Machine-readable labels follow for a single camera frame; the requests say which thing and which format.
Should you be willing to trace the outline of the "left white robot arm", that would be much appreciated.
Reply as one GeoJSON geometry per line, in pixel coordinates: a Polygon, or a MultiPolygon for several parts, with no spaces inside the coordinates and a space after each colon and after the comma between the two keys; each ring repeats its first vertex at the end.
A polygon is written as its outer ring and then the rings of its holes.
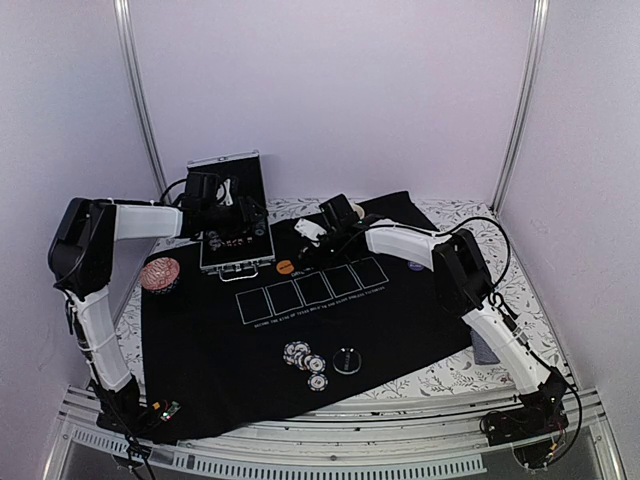
{"type": "Polygon", "coordinates": [[[199,241],[200,269],[223,282],[257,275],[274,258],[260,172],[194,169],[183,192],[165,200],[72,199],[54,235],[48,264],[66,297],[69,331],[92,371],[99,423],[138,434],[168,420],[171,407],[144,407],[136,377],[118,345],[109,307],[116,242],[128,239],[199,241]]]}

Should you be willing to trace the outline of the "poker chip stack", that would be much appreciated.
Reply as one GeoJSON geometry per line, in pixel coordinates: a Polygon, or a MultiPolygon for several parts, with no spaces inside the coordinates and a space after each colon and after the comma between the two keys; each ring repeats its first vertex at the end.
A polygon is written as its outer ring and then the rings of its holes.
{"type": "Polygon", "coordinates": [[[289,342],[283,349],[283,360],[289,366],[296,366],[300,370],[305,370],[304,359],[311,354],[311,348],[304,341],[289,342]]]}

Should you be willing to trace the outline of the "orange big blind button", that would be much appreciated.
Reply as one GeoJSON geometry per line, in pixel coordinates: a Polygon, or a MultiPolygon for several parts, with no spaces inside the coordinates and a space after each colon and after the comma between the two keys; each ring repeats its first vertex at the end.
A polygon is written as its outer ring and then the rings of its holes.
{"type": "Polygon", "coordinates": [[[291,260],[282,260],[276,264],[276,271],[280,275],[290,275],[295,271],[295,266],[291,260]]]}

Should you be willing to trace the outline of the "blue white chip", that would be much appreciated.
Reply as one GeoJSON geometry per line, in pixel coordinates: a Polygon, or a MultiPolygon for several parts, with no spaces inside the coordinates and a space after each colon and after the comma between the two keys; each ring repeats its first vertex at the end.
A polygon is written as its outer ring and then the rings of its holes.
{"type": "Polygon", "coordinates": [[[322,373],[312,374],[307,381],[309,389],[313,392],[324,391],[327,388],[328,383],[328,378],[322,373]]]}
{"type": "Polygon", "coordinates": [[[326,361],[317,354],[309,354],[303,358],[303,366],[313,373],[323,373],[326,369],[326,361]]]}

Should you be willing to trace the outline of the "clear black dealer button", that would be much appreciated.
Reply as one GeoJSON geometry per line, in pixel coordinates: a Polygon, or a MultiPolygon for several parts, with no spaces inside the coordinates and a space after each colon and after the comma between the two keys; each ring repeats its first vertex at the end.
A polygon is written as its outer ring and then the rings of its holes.
{"type": "Polygon", "coordinates": [[[332,365],[341,375],[354,375],[362,367],[362,356],[353,347],[342,347],[334,353],[332,365]]]}

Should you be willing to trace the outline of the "purple small blind button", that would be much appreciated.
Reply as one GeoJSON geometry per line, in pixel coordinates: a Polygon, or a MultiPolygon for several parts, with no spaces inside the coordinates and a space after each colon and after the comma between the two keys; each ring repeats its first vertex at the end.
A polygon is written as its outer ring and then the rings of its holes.
{"type": "Polygon", "coordinates": [[[417,262],[413,262],[413,261],[408,261],[407,265],[408,265],[408,268],[410,270],[415,271],[415,272],[419,272],[419,271],[422,271],[422,270],[425,269],[425,267],[422,264],[417,263],[417,262]]]}

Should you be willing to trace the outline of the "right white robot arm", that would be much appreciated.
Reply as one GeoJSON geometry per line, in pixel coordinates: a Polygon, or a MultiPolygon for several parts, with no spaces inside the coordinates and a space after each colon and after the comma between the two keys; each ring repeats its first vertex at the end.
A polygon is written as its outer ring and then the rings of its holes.
{"type": "Polygon", "coordinates": [[[476,332],[509,371],[520,408],[489,413],[481,428],[493,442],[565,430],[562,399],[569,384],[530,345],[516,313],[497,290],[474,235],[463,224],[428,231],[380,214],[360,215],[344,195],[320,206],[322,223],[299,220],[294,229],[308,242],[302,263],[322,268],[363,243],[375,254],[417,263],[432,271],[441,307],[476,332]]]}

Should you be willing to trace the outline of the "aluminium poker chip case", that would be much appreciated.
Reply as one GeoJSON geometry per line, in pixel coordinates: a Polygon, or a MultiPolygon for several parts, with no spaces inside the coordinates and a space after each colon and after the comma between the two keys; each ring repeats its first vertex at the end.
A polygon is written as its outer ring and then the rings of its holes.
{"type": "Polygon", "coordinates": [[[223,282],[255,277],[259,268],[271,264],[275,259],[260,153],[252,150],[192,161],[187,165],[187,171],[181,206],[185,210],[195,212],[194,227],[197,229],[195,238],[201,242],[199,260],[201,271],[216,275],[223,282]],[[233,239],[203,237],[204,214],[208,209],[218,205],[216,191],[219,184],[229,177],[234,177],[237,181],[235,201],[239,197],[252,197],[267,209],[266,219],[259,222],[253,231],[233,238],[252,241],[249,246],[243,248],[224,246],[226,241],[233,239]]]}

